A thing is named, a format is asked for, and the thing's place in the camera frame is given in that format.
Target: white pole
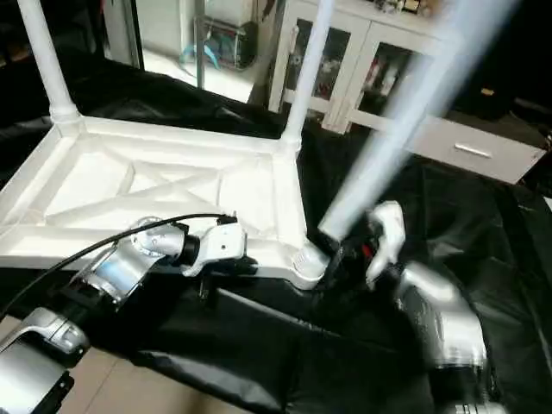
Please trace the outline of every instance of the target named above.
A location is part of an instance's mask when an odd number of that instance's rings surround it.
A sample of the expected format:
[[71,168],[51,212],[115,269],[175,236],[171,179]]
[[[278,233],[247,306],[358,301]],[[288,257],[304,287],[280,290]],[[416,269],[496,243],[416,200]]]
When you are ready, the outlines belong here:
[[318,228],[340,242],[365,210],[371,210],[408,158],[405,150],[429,114],[447,109],[487,45],[504,24],[516,0],[456,0],[437,26],[437,38],[452,30],[462,53],[445,44],[430,66],[417,60],[411,81],[404,82],[386,112],[394,125],[375,134],[363,148],[344,185]]
[[50,101],[52,121],[54,123],[77,121],[77,107],[72,102],[66,81],[63,79],[40,0],[17,0],[17,2],[44,89]]
[[296,152],[301,148],[301,131],[309,109],[312,89],[317,79],[322,52],[328,36],[329,22],[334,11],[334,0],[320,0],[317,19],[310,31],[309,43],[303,57],[303,65],[295,90],[292,109],[280,141],[292,147]]

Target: drawer handle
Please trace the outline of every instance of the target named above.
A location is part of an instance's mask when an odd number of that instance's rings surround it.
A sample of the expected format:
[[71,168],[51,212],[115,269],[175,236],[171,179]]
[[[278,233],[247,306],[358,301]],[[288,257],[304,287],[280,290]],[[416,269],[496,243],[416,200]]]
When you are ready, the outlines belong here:
[[486,153],[484,151],[480,151],[479,149],[471,148],[471,147],[469,147],[467,145],[463,145],[463,144],[455,144],[455,149],[457,149],[459,151],[464,151],[465,153],[470,153],[470,154],[473,154],[473,155],[477,155],[477,156],[482,157],[482,158],[487,158],[487,159],[492,158],[492,154]]

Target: white wall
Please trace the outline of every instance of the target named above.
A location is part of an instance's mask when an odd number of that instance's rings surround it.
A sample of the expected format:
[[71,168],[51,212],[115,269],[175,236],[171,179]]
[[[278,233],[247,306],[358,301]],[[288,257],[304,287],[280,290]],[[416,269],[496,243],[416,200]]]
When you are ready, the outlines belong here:
[[193,42],[194,0],[136,0],[136,8],[143,47],[178,57]]

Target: white cabinet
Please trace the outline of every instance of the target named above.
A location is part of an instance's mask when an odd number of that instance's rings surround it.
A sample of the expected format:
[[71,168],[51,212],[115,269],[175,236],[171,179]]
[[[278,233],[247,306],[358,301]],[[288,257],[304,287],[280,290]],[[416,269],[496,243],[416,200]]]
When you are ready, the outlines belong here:
[[[285,112],[293,102],[316,14],[317,0],[288,0],[269,110]],[[439,42],[429,33],[431,22],[422,17],[386,15],[365,0],[336,2],[309,116],[339,133],[351,122],[384,128],[381,112],[397,86],[408,79],[410,57],[430,55]]]
[[[317,0],[287,0],[269,98],[274,112],[286,113],[291,107],[316,14]],[[440,35],[436,38],[432,21],[421,16],[388,15],[366,0],[337,0],[308,117],[339,134],[368,136],[373,129],[391,128],[393,120],[384,117],[386,104],[401,84],[416,82],[410,76],[412,59],[425,60],[430,66],[436,53],[460,49],[456,34]],[[497,125],[479,122],[486,124],[482,127],[430,118],[408,149],[515,183],[545,151],[534,136],[536,131],[510,118],[498,120]],[[515,128],[507,127],[516,122]],[[506,127],[495,128],[501,123]],[[521,136],[514,133],[516,129],[524,129]],[[535,139],[528,144],[525,138],[532,135]]]

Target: floor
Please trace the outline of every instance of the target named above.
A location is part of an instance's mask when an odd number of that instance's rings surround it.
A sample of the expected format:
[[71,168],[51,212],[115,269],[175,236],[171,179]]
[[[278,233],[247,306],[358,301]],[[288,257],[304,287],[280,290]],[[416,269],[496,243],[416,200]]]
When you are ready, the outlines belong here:
[[[0,324],[4,337],[18,321],[7,317]],[[61,414],[247,414],[150,369],[135,367],[99,349],[91,349],[72,370],[75,386]]]
[[[148,72],[162,73],[187,84],[197,85],[195,62],[185,63],[182,66],[176,59],[151,50],[143,49],[142,54],[144,67]],[[244,71],[232,71],[226,67],[217,70],[213,65],[206,63],[204,66],[204,88],[218,95],[247,103],[259,65],[257,60]]]

